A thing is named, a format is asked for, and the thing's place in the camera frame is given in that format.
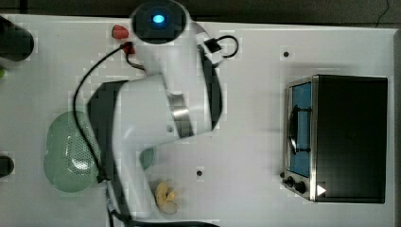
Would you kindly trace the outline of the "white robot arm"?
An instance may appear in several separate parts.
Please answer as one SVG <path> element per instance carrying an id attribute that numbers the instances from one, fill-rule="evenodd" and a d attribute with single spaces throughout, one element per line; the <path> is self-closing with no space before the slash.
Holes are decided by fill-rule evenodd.
<path id="1" fill-rule="evenodd" d="M 174 0 L 146 1 L 133 12 L 130 24 L 130 41 L 144 77 L 105 82 L 87 103 L 100 165 L 126 222 L 149 218 L 155 210 L 141 154 L 212 131 L 222 113 L 218 75 L 198 29 Z"/>

